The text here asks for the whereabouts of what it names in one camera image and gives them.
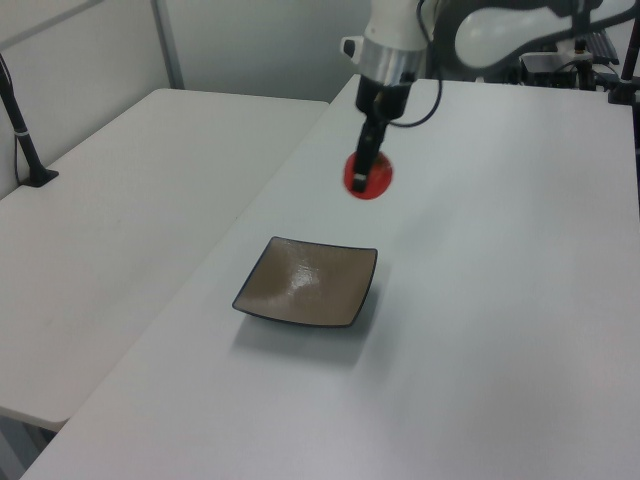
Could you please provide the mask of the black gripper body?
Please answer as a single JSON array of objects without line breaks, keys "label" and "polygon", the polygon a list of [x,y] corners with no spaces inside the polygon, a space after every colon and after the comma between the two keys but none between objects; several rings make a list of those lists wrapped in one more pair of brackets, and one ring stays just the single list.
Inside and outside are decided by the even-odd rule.
[{"label": "black gripper body", "polygon": [[404,114],[410,89],[410,84],[385,86],[361,76],[355,105],[367,118],[391,122]]}]

